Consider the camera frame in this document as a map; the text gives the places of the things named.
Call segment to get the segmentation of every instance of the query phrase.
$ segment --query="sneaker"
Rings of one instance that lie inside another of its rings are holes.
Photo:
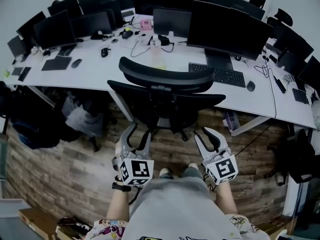
[[[169,173],[170,173],[170,170],[168,168],[162,168],[159,173],[159,176],[161,177],[162,175],[169,174]]]
[[[195,169],[197,169],[199,171],[199,167],[195,162],[189,163],[188,167],[193,167],[193,168],[195,168]]]

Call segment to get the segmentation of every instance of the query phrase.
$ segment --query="wood paneling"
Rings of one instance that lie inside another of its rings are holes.
[[[92,151],[85,137],[71,143],[61,141],[55,148],[31,150],[20,142],[17,133],[9,127],[4,195],[22,197],[31,205],[41,206],[58,218],[76,215],[92,224],[94,220],[103,217],[111,201],[111,185],[116,175],[111,163],[115,143],[130,124],[115,104],[111,103],[109,108],[118,123],[106,125],[103,137],[97,139],[101,146],[98,152]],[[193,138],[194,130],[200,127],[219,131],[225,136],[232,153],[236,154],[268,126],[267,121],[231,137],[222,119],[220,110],[201,111],[197,123],[185,130],[189,137],[187,142],[179,134],[158,130],[152,136],[150,147],[152,159],[155,160],[155,177],[159,176],[163,167],[170,167],[174,173],[179,174],[188,163],[202,162]],[[251,119],[249,115],[239,115],[242,124]],[[133,147],[138,147],[145,130],[145,126],[138,126],[130,139]],[[284,133],[285,124],[276,121],[236,157],[239,175],[231,181],[232,192],[239,213],[249,217],[255,224],[282,213],[287,186],[277,186],[275,177],[264,179],[264,174],[274,166],[274,155],[266,147],[277,144]],[[209,179],[206,182],[208,185],[212,183]]]

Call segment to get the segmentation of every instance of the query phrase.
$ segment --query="plastic bottle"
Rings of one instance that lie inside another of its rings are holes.
[[[157,34],[154,34],[152,36],[150,47],[151,47],[151,53],[152,53],[151,67],[165,70],[167,68],[166,60],[161,54],[161,41],[159,40]]]

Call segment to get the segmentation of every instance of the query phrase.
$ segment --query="white desk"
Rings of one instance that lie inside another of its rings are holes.
[[[150,16],[140,15],[136,22],[149,17]],[[146,34],[144,38],[149,40],[153,31],[145,31],[144,33]],[[9,76],[6,78],[5,83],[7,85],[23,85],[29,87],[48,86],[107,91],[110,93],[126,118],[129,121],[133,121],[134,117],[132,116],[128,106],[122,97],[110,88],[107,81],[113,80],[132,84],[127,81],[124,74],[119,69],[120,58],[127,57],[137,63],[150,66],[151,53],[150,51],[147,51],[138,57],[131,58],[131,48],[136,43],[138,36],[133,35],[128,40],[122,39],[121,36],[116,38],[118,39],[117,43],[111,43],[113,38],[104,42],[101,40],[89,39],[79,43],[70,54],[72,61],[66,70],[41,70],[45,61],[55,58],[58,51],[52,52],[51,55],[46,58],[44,58],[41,53],[30,55],[25,62],[17,63],[15,65],[15,67],[32,67],[24,81],[18,81],[17,76]],[[170,41],[186,41],[186,38],[174,37]],[[111,51],[107,57],[101,58],[100,50],[106,46],[109,46]],[[165,46],[163,48],[170,51],[172,46]],[[133,51],[133,55],[137,55],[146,49],[146,46],[138,43]],[[189,62],[206,64],[205,50],[202,48],[188,47],[186,46],[186,43],[176,44],[173,52],[163,52],[162,54],[166,59],[166,70],[170,71],[187,72]],[[82,62],[77,68],[72,68],[72,62],[77,59],[82,59]],[[265,61],[262,58],[262,55],[259,56],[256,61],[246,60],[246,62],[248,65],[243,61],[236,61],[232,59],[234,70],[243,72],[245,83],[247,84],[249,81],[253,81],[255,83],[256,87],[253,92],[249,92],[247,88],[218,82],[214,82],[212,87],[204,92],[205,94],[226,95],[226,99],[216,106],[218,108],[246,112],[258,116],[251,122],[234,130],[231,133],[232,136],[241,134],[267,121],[268,119],[275,117],[274,98],[271,91],[270,81],[254,69],[255,65],[264,65]],[[283,76],[287,74],[285,71],[277,68],[272,61],[269,62],[269,65],[275,75]],[[9,67],[8,70],[12,72],[13,66]],[[282,121],[315,129],[316,127],[314,125],[310,105],[295,101],[292,88],[297,88],[296,83],[290,83],[288,86],[288,92],[283,94],[272,76],[271,82],[277,110],[276,118]]]

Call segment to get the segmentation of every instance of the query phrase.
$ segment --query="keyboard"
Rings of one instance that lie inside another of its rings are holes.
[[[189,72],[213,69],[213,81],[238,87],[246,87],[244,74],[239,71],[216,68],[204,64],[189,63]]]
[[[50,70],[65,70],[67,69],[69,63],[71,62],[71,57],[55,57],[54,59],[48,59],[43,67],[42,71],[50,71]]]

